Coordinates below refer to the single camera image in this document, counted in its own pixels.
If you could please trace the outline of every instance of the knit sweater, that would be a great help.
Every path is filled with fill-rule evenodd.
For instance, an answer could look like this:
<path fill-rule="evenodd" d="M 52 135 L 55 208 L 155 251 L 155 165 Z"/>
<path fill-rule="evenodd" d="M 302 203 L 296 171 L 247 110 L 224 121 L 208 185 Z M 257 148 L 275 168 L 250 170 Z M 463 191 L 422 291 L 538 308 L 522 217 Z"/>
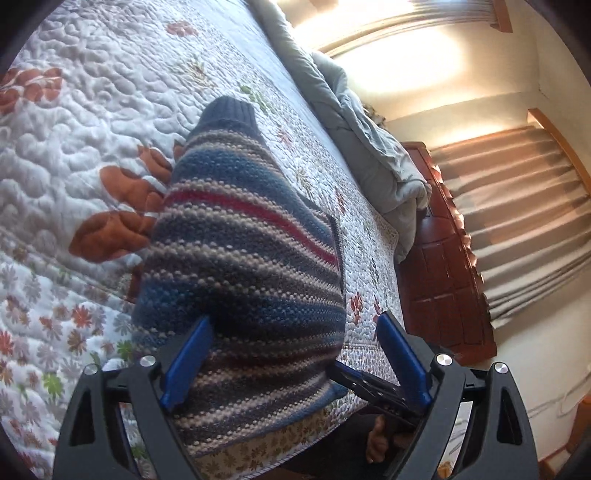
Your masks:
<path fill-rule="evenodd" d="M 174 424 L 193 457 L 277 430 L 346 390 L 336 221 L 289 185 L 252 105 L 221 97 L 175 166 L 134 310 L 142 353 L 208 314 L 216 339 Z"/>

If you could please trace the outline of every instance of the floral bedspread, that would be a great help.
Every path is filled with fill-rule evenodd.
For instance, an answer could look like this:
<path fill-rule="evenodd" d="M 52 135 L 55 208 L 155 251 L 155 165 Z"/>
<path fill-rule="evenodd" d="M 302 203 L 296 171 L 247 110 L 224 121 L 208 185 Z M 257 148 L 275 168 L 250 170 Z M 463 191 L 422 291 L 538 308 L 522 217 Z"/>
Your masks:
<path fill-rule="evenodd" d="M 0 416 L 24 462 L 51 478 L 84 365 L 125 365 L 142 253 L 184 137 L 220 95 L 255 105 L 294 187 L 337 216 L 348 290 L 340 359 L 386 379 L 377 314 L 400 319 L 396 232 L 239 0 L 66 0 L 0 81 Z M 254 476 L 325 436 L 354 395 L 198 461 L 209 478 Z M 142 474 L 154 472 L 129 408 Z"/>

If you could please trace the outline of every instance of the white quilt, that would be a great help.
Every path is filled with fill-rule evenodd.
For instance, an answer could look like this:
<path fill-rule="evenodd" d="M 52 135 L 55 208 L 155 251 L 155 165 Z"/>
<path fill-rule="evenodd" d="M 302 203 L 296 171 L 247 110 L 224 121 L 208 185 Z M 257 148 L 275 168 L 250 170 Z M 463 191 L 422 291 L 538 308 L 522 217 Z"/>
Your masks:
<path fill-rule="evenodd" d="M 220 95 L 255 105 L 288 179 L 339 217 L 348 290 L 341 360 L 392 379 L 375 319 L 385 309 L 401 318 L 397 234 L 359 193 L 243 2 L 66 0 L 0 82 L 0 415 L 41 478 L 51 477 L 84 365 L 125 364 L 130 300 L 175 152 Z M 255 475 L 359 406 L 348 395 L 203 457 L 199 468 L 209 478 Z M 132 421 L 128 436 L 153 477 Z"/>

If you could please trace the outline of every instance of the gray blanket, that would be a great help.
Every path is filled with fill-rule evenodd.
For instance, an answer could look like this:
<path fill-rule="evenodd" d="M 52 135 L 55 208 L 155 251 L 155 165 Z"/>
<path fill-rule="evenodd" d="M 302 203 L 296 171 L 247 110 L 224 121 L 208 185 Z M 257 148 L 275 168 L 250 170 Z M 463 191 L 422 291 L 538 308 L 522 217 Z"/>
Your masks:
<path fill-rule="evenodd" d="M 331 58 L 309 52 L 291 35 L 291 25 L 270 0 L 248 0 L 255 18 L 343 154 L 361 191 L 399 234 L 395 259 L 413 245 L 417 209 L 427 207 L 431 186 L 402 145 L 363 112 L 359 97 L 347 86 L 347 74 Z"/>

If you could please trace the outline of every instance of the silver screw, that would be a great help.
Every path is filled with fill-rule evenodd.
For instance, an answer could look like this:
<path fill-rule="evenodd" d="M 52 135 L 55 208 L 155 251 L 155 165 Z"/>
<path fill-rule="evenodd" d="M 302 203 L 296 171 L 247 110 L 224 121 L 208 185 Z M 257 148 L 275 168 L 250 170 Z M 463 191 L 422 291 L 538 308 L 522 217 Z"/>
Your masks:
<path fill-rule="evenodd" d="M 451 365 L 453 362 L 452 357 L 450 357 L 449 355 L 446 355 L 445 353 L 440 353 L 437 356 L 437 363 L 439 365 L 443 365 L 444 367 L 447 367 L 448 365 Z"/>
<path fill-rule="evenodd" d="M 89 364 L 84 367 L 84 374 L 85 375 L 94 375 L 99 371 L 99 366 L 97 364 Z"/>
<path fill-rule="evenodd" d="M 154 355 L 146 355 L 139 359 L 139 364 L 142 367 L 151 367 L 156 363 L 156 357 Z"/>
<path fill-rule="evenodd" d="M 498 362 L 495 364 L 495 370 L 498 371 L 500 374 L 506 374 L 509 371 L 509 367 L 506 366 L 503 362 Z"/>

